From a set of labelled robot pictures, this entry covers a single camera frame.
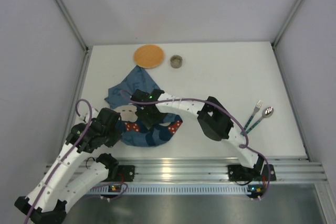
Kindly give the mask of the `round woven bamboo plate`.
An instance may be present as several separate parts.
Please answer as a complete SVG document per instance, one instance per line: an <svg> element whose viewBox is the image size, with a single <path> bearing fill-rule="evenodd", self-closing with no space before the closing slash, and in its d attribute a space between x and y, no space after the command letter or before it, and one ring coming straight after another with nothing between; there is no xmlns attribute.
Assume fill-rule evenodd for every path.
<svg viewBox="0 0 336 224"><path fill-rule="evenodd" d="M143 45L133 54L135 64L141 68L158 67L164 60L164 51L157 45Z"/></svg>

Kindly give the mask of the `small grey metal cup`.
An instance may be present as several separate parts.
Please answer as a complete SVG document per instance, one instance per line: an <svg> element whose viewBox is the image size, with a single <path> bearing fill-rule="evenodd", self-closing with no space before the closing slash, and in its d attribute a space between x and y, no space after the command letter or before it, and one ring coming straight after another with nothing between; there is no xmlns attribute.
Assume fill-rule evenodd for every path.
<svg viewBox="0 0 336 224"><path fill-rule="evenodd" d="M183 64L183 58L180 55L173 55L170 58L170 65L174 69L178 69L182 66Z"/></svg>

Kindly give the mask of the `silver fork green handle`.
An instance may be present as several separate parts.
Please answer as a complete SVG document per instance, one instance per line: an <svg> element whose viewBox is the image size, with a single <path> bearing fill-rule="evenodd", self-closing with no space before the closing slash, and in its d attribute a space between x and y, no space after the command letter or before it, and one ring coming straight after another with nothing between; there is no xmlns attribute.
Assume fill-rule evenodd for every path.
<svg viewBox="0 0 336 224"><path fill-rule="evenodd" d="M255 116L255 115L259 112L259 110L261 109L262 105L263 105L263 101L262 101L262 100L259 100L259 101L257 102L257 104L255 105L254 110L253 110L252 114L250 115L248 121L246 122L246 124L245 124L245 126L244 126L244 130L246 130L246 129L248 128L248 126L249 126L249 124L251 123L251 121L253 120L254 116Z"/></svg>

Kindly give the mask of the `silver spoon green handle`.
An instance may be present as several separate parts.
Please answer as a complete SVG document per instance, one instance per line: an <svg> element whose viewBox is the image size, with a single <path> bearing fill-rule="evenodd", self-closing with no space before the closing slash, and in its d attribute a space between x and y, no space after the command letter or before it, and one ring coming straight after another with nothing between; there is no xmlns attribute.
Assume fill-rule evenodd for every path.
<svg viewBox="0 0 336 224"><path fill-rule="evenodd" d="M271 117L274 111L275 109L272 106L265 108L261 117L249 129L246 130L246 133L250 133L263 119Z"/></svg>

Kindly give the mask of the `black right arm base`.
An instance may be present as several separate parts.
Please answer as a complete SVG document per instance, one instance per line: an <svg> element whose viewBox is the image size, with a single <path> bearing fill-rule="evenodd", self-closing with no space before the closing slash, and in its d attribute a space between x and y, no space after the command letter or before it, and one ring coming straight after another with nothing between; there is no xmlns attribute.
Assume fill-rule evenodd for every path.
<svg viewBox="0 0 336 224"><path fill-rule="evenodd" d="M262 165L260 168L247 168L241 165L228 165L228 178L231 182L260 182L263 179L270 179L271 182L276 181L274 166Z"/></svg>

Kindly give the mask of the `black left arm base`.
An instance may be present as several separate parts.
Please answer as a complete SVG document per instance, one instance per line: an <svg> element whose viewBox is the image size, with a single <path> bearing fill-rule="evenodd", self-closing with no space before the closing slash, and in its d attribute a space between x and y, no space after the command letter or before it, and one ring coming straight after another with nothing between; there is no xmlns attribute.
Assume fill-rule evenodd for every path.
<svg viewBox="0 0 336 224"><path fill-rule="evenodd" d="M112 171L109 171L104 182L133 182L134 176L134 165L118 165Z"/></svg>

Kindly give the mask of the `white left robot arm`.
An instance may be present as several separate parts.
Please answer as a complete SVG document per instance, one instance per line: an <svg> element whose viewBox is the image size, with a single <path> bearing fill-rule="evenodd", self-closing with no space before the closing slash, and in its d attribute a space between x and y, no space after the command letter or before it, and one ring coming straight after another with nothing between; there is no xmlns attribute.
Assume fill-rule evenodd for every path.
<svg viewBox="0 0 336 224"><path fill-rule="evenodd" d="M107 152L120 139L120 113L103 108L72 127L62 149L34 190L14 206L33 223L62 223L74 204L98 183L117 174L119 162Z"/></svg>

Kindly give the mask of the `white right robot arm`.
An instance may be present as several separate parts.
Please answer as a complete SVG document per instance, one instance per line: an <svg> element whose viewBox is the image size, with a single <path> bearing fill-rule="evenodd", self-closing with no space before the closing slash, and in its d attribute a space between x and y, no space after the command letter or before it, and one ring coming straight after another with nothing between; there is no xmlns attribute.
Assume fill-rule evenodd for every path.
<svg viewBox="0 0 336 224"><path fill-rule="evenodd" d="M271 168L266 158L249 147L247 132L216 98L179 98L155 89L151 93L136 90L131 95L131 102L140 107L137 116L148 128L169 113L195 119L207 138L224 142L237 157L239 164L228 167L231 181L271 178Z"/></svg>

